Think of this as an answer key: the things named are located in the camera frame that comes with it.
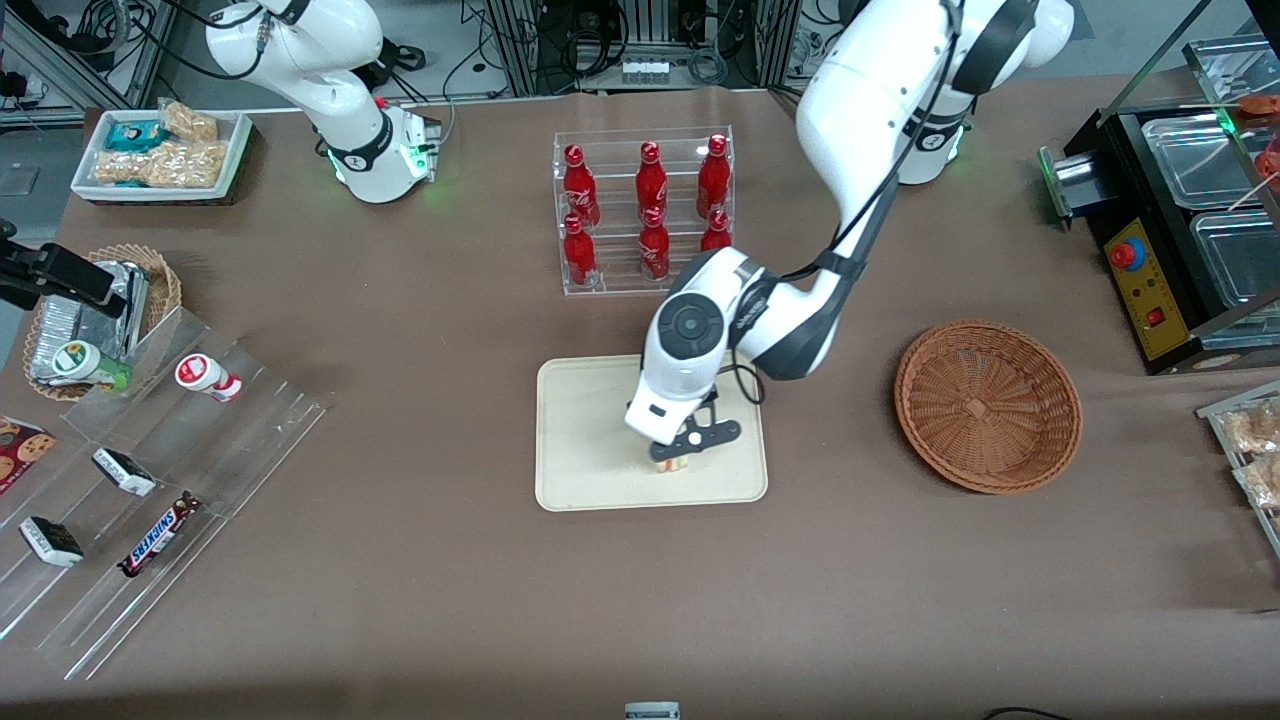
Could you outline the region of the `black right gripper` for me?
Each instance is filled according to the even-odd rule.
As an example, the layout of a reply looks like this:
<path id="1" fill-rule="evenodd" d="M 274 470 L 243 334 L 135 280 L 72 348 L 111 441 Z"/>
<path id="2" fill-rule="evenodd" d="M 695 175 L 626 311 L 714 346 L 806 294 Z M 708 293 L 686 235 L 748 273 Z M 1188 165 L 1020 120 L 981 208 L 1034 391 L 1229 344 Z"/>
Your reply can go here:
<path id="1" fill-rule="evenodd" d="M 42 297 L 58 296 L 96 307 L 114 309 L 114 277 L 101 266 L 58 243 L 37 249 L 15 242 L 17 228 L 1 222 L 1 300 L 32 311 Z"/>

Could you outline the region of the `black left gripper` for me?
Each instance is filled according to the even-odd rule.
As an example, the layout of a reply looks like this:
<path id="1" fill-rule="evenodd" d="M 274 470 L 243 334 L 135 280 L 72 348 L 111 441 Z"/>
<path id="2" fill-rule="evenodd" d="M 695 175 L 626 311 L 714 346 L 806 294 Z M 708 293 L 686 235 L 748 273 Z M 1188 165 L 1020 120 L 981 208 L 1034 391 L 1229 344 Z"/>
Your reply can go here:
<path id="1" fill-rule="evenodd" d="M 686 468 L 692 457 L 707 448 L 728 445 L 739 439 L 742 428 L 733 419 L 719 419 L 718 396 L 708 396 L 698 410 L 687 419 L 687 445 L 680 455 L 680 466 Z M 650 460 L 655 465 L 668 465 L 672 448 L 667 445 L 650 445 Z"/>

